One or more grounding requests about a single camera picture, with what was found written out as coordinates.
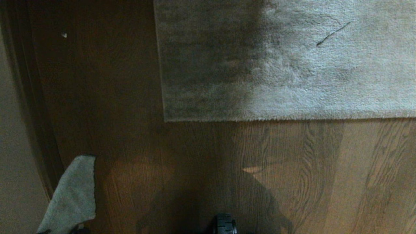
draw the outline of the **wooden floor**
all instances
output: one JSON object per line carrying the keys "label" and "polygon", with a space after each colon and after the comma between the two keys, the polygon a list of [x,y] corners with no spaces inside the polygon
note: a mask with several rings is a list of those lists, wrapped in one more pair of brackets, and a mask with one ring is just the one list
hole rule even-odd
{"label": "wooden floor", "polygon": [[62,161],[97,156],[92,233],[416,233],[416,120],[163,122],[151,0],[28,1]]}

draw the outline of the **rug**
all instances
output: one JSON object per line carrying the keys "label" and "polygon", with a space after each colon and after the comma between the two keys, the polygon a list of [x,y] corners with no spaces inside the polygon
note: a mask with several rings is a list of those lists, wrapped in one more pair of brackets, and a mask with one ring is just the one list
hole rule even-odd
{"label": "rug", "polygon": [[155,0],[165,121],[416,116],[414,0]]}

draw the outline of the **gray cloth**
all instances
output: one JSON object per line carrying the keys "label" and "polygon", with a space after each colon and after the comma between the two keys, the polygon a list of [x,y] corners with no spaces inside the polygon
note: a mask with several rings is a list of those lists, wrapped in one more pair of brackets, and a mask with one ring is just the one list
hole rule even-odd
{"label": "gray cloth", "polygon": [[38,233],[69,234],[78,224],[95,218],[94,156],[72,161],[49,203]]}
{"label": "gray cloth", "polygon": [[414,0],[155,0],[166,121],[416,116]]}

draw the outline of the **door frame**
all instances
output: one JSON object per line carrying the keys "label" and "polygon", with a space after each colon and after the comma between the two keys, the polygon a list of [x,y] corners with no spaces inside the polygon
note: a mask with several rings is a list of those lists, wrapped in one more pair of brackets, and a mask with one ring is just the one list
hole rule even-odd
{"label": "door frame", "polygon": [[64,166],[43,96],[26,0],[0,1],[0,24],[0,46],[5,46],[37,170],[51,199]]}

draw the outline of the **black wheel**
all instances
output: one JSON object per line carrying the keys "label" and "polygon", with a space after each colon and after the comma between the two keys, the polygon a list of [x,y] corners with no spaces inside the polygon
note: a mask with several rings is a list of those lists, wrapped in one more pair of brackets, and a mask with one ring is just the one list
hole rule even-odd
{"label": "black wheel", "polygon": [[237,234],[235,220],[231,218],[231,214],[219,213],[217,215],[214,234]]}

